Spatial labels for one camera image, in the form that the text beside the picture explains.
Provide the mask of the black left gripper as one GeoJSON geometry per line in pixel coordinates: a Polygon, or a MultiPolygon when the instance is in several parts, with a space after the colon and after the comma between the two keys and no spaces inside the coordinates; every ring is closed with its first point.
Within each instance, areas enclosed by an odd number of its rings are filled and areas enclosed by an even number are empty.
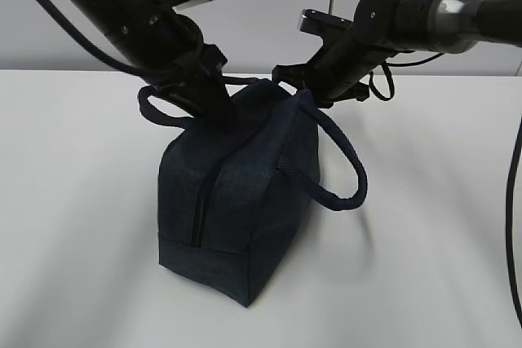
{"type": "Polygon", "coordinates": [[[216,45],[205,43],[193,20],[150,17],[139,24],[139,43],[142,79],[160,97],[222,128],[236,120],[222,74],[227,59],[216,45]]]}

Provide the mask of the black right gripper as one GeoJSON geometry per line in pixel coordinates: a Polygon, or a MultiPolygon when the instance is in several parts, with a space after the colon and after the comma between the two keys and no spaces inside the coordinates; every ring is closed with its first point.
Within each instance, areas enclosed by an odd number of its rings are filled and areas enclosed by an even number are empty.
{"type": "Polygon", "coordinates": [[[297,91],[309,90],[317,107],[332,107],[344,100],[368,99],[369,86],[361,83],[368,71],[353,51],[332,55],[321,49],[307,63],[277,65],[272,70],[272,80],[297,91]]]}

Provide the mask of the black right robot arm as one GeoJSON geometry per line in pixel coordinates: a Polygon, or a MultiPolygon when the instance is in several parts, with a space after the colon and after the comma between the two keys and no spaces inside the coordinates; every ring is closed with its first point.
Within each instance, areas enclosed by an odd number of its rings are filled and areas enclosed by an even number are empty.
{"type": "Polygon", "coordinates": [[[389,77],[388,59],[415,51],[462,54],[478,42],[521,44],[521,0],[360,0],[352,20],[313,9],[300,31],[322,40],[304,64],[277,65],[272,80],[310,90],[320,108],[376,89],[363,83],[377,67],[389,77]]]}

